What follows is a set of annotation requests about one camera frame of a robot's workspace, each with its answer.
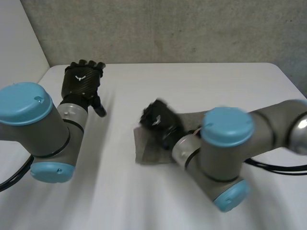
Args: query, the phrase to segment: silver metal ring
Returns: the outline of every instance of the silver metal ring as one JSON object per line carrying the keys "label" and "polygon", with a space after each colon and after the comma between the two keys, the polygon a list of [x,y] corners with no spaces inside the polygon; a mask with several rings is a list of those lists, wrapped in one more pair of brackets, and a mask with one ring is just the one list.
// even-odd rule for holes
{"label": "silver metal ring", "polygon": [[299,155],[307,155],[307,115],[293,126],[289,137],[289,150]]}
{"label": "silver metal ring", "polygon": [[185,167],[190,155],[201,147],[201,140],[192,135],[186,135],[181,138],[173,148],[172,157],[181,166]]}
{"label": "silver metal ring", "polygon": [[58,106],[58,112],[62,119],[71,120],[84,129],[86,120],[87,120],[87,112],[81,106],[73,103],[64,103]]}

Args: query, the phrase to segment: table surface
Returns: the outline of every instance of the table surface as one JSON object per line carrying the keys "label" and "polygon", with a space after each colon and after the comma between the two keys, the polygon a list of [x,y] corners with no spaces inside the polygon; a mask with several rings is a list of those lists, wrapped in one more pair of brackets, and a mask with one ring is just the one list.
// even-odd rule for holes
{"label": "table surface", "polygon": [[[57,106],[66,66],[52,67],[40,84]],[[73,179],[45,184],[27,174],[0,193],[2,230],[304,230],[307,177],[282,176],[244,165],[250,196],[221,213],[177,165],[135,163],[133,129],[157,97],[179,113],[226,105],[252,111],[304,99],[273,64],[111,64],[99,95],[106,118],[92,109]],[[19,143],[0,143],[0,180],[27,159]],[[276,149],[257,157],[278,165],[307,163]]]}

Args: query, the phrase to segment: concrete wall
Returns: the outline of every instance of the concrete wall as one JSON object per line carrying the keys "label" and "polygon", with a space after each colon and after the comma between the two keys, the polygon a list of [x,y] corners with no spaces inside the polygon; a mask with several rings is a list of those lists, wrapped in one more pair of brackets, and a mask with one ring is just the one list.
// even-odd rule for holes
{"label": "concrete wall", "polygon": [[52,66],[271,62],[307,92],[306,0],[21,2]]}
{"label": "concrete wall", "polygon": [[0,0],[0,89],[38,82],[49,69],[19,0]]}

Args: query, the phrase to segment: light blue joint cap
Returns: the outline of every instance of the light blue joint cap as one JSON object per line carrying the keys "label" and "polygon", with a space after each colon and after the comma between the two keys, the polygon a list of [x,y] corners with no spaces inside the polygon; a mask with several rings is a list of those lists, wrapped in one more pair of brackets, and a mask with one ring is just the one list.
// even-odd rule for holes
{"label": "light blue joint cap", "polygon": [[201,137],[218,147],[233,147],[247,141],[254,133],[250,114],[239,108],[217,107],[206,112]]}
{"label": "light blue joint cap", "polygon": [[47,116],[52,99],[42,86],[21,82],[0,90],[0,122],[10,126],[25,126]]}
{"label": "light blue joint cap", "polygon": [[64,183],[69,181],[75,167],[60,162],[37,162],[31,165],[31,176],[46,183]]}
{"label": "light blue joint cap", "polygon": [[220,194],[214,204],[222,211],[228,212],[237,207],[250,193],[250,187],[245,180],[238,182]]}

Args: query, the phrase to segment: black object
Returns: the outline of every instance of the black object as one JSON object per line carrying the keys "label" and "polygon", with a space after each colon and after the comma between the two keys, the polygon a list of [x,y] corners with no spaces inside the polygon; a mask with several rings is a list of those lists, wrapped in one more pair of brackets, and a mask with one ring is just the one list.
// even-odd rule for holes
{"label": "black object", "polygon": [[9,179],[0,184],[0,192],[8,189],[9,187],[16,184],[20,179],[30,170],[31,164],[34,160],[33,156],[30,156],[24,165]]}
{"label": "black object", "polygon": [[187,134],[178,115],[158,99],[144,109],[140,124],[153,133],[165,150],[172,150]]}
{"label": "black object", "polygon": [[103,76],[105,63],[80,60],[79,63],[72,62],[65,69],[62,85],[62,103],[74,103],[87,111],[90,105],[100,116],[106,116],[106,110],[100,102],[97,90],[100,86],[100,79]]}
{"label": "black object", "polygon": [[307,172],[303,172],[307,171],[307,164],[300,166],[284,167],[278,165],[265,164],[259,161],[255,161],[252,158],[246,159],[245,163],[281,175],[288,175],[288,176],[307,175]]}

